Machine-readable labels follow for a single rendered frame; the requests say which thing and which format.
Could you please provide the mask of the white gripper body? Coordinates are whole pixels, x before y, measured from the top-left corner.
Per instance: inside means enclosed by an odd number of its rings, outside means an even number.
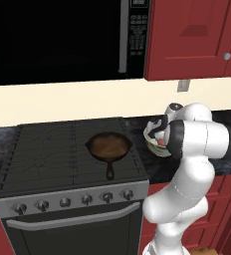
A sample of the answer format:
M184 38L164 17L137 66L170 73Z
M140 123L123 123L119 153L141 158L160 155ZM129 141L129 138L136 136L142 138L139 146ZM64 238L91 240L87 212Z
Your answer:
M164 130L168 125L168 116L159 115L152 118L146 126L147 134L151 138L163 138Z

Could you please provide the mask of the brown cast iron pan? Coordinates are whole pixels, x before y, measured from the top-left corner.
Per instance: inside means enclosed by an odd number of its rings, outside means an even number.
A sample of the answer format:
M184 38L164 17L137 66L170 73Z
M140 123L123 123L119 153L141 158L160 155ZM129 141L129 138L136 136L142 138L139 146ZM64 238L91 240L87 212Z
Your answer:
M93 158L107 164L106 178L113 180L115 178L113 163L128 154L132 142L121 133L104 131L92 136L86 142L86 147Z

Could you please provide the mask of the wide red cupboard door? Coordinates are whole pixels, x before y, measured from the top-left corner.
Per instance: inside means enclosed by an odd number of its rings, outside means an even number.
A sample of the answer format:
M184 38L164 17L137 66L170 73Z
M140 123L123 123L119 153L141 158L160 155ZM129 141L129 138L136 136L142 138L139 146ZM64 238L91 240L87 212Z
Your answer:
M231 0L152 0L145 78L220 77Z

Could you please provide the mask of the red base cupboard with drawers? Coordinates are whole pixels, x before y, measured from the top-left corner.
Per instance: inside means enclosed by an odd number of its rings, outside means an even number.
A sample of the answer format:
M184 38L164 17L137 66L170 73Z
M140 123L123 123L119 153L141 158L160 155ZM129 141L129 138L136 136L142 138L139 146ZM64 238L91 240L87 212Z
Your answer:
M207 195L208 212L184 232L182 244L188 250L215 248L231 215L231 174L215 177Z

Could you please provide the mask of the black and grey stove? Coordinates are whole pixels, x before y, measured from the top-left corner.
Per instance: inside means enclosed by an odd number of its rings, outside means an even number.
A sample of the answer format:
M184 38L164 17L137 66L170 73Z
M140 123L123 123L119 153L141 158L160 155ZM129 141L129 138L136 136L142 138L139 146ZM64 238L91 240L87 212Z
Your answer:
M132 147L113 163L115 178L107 180L107 164L89 153L86 142L95 134L114 131L125 135ZM14 255L138 255L142 226L142 204L149 180L122 118L17 126L0 170L0 222ZM130 189L133 198L122 192ZM106 203L102 194L111 192ZM82 197L93 197L90 205ZM71 199L70 207L60 200ZM42 212L37 202L49 202ZM123 209L139 202L140 208L114 220L25 231L8 227L7 220L41 222ZM13 207L27 206L24 215Z

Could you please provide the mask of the black microwave oven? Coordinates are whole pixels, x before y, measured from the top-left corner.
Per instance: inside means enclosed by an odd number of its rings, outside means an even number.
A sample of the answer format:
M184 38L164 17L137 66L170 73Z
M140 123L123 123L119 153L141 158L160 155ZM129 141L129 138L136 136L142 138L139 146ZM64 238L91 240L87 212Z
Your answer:
M150 0L128 4L120 73L120 0L0 0L0 86L141 79Z

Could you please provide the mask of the grey wall socket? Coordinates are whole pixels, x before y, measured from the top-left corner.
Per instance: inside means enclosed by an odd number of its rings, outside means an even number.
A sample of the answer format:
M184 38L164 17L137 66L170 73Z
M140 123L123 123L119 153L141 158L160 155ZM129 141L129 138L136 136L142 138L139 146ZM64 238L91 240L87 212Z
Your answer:
M187 92L189 90L190 81L189 80L179 80L177 85L177 91Z

